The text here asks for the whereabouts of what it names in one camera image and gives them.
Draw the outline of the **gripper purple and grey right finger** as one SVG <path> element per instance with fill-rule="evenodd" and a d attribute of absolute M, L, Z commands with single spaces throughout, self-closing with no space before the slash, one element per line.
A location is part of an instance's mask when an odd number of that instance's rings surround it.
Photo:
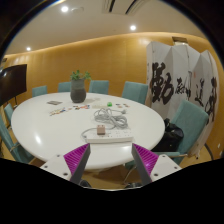
<path fill-rule="evenodd" d="M 150 174 L 159 156 L 144 147 L 132 144 L 132 156 L 143 185 L 151 183 Z"/>

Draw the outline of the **gripper purple and grey left finger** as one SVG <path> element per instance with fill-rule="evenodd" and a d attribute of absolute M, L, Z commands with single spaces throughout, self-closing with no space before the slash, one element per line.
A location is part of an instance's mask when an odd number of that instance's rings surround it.
<path fill-rule="evenodd" d="M 79 184 L 90 155 L 90 145 L 84 144 L 64 155 L 65 162 L 71 172 L 70 181 Z"/>

